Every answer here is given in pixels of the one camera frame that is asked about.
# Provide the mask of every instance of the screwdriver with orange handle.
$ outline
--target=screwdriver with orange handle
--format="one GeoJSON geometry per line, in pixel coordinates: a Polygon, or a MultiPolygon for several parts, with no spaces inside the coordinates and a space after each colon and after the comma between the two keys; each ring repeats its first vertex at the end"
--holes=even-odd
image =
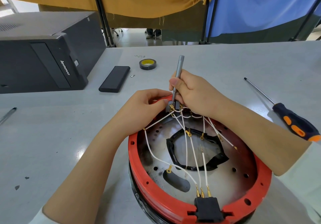
{"type": "Polygon", "coordinates": [[[249,81],[247,78],[244,78],[244,80],[249,82],[271,103],[274,104],[274,106],[272,107],[273,111],[286,123],[286,126],[292,133],[308,141],[317,142],[321,140],[319,131],[308,120],[287,109],[282,103],[275,104],[266,94],[264,94],[259,88],[252,84],[251,81],[249,81]]]}

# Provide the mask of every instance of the lenovo logo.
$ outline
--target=lenovo logo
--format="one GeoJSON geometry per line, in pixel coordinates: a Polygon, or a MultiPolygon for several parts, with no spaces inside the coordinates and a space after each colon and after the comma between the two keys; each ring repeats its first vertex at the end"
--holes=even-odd
{"type": "Polygon", "coordinates": [[[70,75],[70,73],[68,72],[68,69],[66,68],[65,63],[64,63],[62,60],[60,60],[60,61],[61,61],[62,66],[65,68],[66,73],[67,73],[68,75],[70,75]]]}

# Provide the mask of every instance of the fingernail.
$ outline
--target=fingernail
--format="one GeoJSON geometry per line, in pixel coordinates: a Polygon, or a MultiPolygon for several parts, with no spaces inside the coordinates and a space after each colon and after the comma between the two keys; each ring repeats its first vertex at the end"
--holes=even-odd
{"type": "Polygon", "coordinates": [[[175,86],[177,84],[177,80],[175,78],[170,79],[170,84],[175,86]]]}

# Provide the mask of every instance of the black computer case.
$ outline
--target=black computer case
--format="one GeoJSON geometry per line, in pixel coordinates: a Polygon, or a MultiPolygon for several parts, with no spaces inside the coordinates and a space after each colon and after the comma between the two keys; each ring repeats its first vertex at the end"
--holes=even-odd
{"type": "Polygon", "coordinates": [[[106,48],[95,12],[0,18],[0,94],[82,90],[106,48]]]}

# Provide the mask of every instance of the black electrical tape roll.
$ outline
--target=black electrical tape roll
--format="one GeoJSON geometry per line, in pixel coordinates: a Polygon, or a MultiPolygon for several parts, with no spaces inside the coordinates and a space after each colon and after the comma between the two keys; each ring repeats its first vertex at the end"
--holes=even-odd
{"type": "Polygon", "coordinates": [[[143,70],[152,70],[156,68],[156,61],[154,59],[143,59],[139,62],[139,67],[143,70]]]}

